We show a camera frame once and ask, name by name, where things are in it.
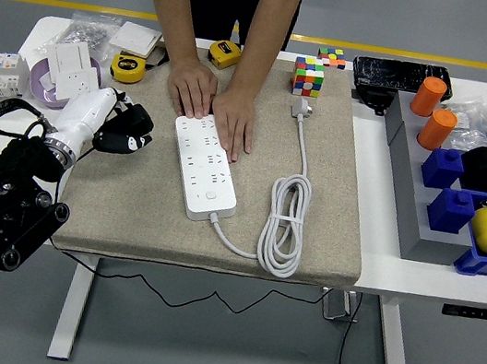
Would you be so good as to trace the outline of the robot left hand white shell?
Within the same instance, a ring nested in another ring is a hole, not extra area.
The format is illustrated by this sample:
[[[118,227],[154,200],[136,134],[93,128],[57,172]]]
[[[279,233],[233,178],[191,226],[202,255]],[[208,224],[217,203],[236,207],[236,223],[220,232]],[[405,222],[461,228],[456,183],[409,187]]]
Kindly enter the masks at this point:
[[[130,154],[146,147],[154,123],[144,106],[115,88],[72,98],[59,113],[45,144],[72,157],[91,144],[100,152]]]

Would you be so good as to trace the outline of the person's left hand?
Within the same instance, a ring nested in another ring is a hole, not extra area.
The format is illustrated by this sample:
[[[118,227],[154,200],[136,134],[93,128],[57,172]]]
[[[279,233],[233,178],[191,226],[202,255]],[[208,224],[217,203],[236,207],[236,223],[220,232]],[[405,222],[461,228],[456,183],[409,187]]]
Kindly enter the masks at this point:
[[[252,150],[255,130],[255,100],[245,92],[228,88],[213,99],[212,111],[220,145],[230,163],[235,163],[241,152]]]

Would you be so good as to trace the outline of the person's right hand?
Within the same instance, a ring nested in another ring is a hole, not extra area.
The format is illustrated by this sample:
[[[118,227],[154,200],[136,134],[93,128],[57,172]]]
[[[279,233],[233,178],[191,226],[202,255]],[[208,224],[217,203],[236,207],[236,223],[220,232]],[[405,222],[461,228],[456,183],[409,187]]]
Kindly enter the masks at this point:
[[[178,116],[201,119],[209,114],[218,79],[198,59],[171,61],[168,92]]]

